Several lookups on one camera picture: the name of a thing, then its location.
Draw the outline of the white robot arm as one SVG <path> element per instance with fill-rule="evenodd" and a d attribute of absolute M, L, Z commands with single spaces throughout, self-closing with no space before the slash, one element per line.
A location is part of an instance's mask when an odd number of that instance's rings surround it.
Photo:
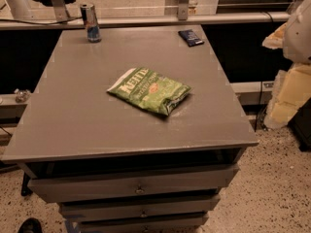
<path fill-rule="evenodd" d="M 267 128 L 277 129 L 286 126 L 311 98 L 311 0 L 303 0 L 262 45 L 282 49 L 293 63 L 288 71 L 278 72 L 263 120 Z"/>

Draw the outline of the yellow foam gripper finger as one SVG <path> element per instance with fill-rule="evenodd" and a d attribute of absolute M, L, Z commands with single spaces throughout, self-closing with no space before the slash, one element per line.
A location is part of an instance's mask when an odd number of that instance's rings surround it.
<path fill-rule="evenodd" d="M 301 23 L 286 22 L 267 36 L 262 45 L 272 50 L 281 49 L 293 63 L 288 71 L 279 71 L 275 77 L 263 120 L 267 128 L 282 128 L 311 98 L 310 30 Z"/>

